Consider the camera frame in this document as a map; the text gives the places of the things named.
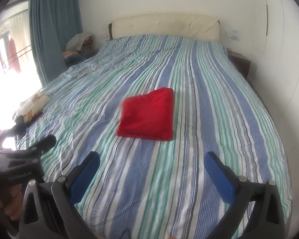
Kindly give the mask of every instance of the cream headboard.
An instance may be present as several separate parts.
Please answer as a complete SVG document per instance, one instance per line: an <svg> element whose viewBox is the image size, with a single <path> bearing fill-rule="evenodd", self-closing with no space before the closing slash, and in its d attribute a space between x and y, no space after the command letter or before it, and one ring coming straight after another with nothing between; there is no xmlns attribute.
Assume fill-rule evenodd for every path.
<svg viewBox="0 0 299 239"><path fill-rule="evenodd" d="M219 42L219 21L199 14L144 14L114 20L109 25L109 32L111 39L146 34Z"/></svg>

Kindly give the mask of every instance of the nightstand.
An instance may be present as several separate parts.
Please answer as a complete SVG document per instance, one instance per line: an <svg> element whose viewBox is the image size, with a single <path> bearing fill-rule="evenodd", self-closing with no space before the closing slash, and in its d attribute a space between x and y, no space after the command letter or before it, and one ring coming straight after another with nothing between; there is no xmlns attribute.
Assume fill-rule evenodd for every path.
<svg viewBox="0 0 299 239"><path fill-rule="evenodd" d="M227 54L229 60L234 64L236 69L245 78L245 80L247 80L247 76L250 68L250 61L242 54L233 51L227 51Z"/></svg>

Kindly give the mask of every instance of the wall outlet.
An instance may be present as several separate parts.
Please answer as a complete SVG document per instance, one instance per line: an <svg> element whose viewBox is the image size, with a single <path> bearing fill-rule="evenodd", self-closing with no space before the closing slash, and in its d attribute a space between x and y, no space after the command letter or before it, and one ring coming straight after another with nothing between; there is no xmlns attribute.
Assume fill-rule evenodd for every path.
<svg viewBox="0 0 299 239"><path fill-rule="evenodd" d="M233 40L240 40L240 38L237 35L237 31L235 29L232 29L230 31L225 31L225 36Z"/></svg>
<svg viewBox="0 0 299 239"><path fill-rule="evenodd" d="M95 37L96 37L97 39L107 38L107 33L98 34L98 35L95 35Z"/></svg>

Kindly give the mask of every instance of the pile of clothes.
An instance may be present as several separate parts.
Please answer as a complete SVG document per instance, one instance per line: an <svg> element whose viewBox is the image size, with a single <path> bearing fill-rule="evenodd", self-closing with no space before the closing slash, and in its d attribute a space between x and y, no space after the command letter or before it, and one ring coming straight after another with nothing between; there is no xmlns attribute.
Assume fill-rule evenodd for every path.
<svg viewBox="0 0 299 239"><path fill-rule="evenodd" d="M76 34L66 45L63 58L67 66L76 65L93 55L93 34L83 32Z"/></svg>
<svg viewBox="0 0 299 239"><path fill-rule="evenodd" d="M35 93L27 100L20 103L19 108L12 115L12 120L19 119L30 126L41 114L44 106L50 101L49 96Z"/></svg>

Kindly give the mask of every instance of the blue gripper pad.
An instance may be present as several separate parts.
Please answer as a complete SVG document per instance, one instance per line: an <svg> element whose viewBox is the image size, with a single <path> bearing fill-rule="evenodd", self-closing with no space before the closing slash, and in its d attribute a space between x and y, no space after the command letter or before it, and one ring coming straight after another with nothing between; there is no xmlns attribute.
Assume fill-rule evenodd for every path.
<svg viewBox="0 0 299 239"><path fill-rule="evenodd" d="M204 156L204 167L210 176L218 193L225 203L233 204L235 201L234 185L227 178L224 171L225 165L219 160L214 152L208 152Z"/></svg>
<svg viewBox="0 0 299 239"><path fill-rule="evenodd" d="M81 202L88 186L100 167L100 155L96 152L91 152L90 154L82 162L82 164L78 166L82 167L82 170L69 189L70 202L73 206L75 203Z"/></svg>

